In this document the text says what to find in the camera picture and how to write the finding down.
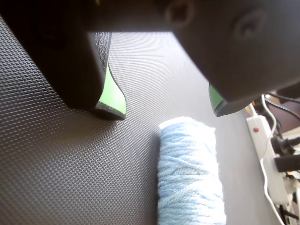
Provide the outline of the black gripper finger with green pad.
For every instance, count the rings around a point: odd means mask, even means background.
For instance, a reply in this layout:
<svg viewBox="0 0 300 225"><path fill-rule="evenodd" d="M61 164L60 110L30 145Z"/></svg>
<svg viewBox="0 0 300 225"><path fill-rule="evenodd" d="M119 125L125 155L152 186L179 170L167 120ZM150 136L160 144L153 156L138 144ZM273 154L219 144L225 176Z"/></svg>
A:
<svg viewBox="0 0 300 225"><path fill-rule="evenodd" d="M3 0L0 14L40 72L70 108L124 120L126 99L109 68L111 33L100 39L84 17L98 0Z"/></svg>
<svg viewBox="0 0 300 225"><path fill-rule="evenodd" d="M161 11L221 96L216 116L300 81L299 1L164 0Z"/></svg>

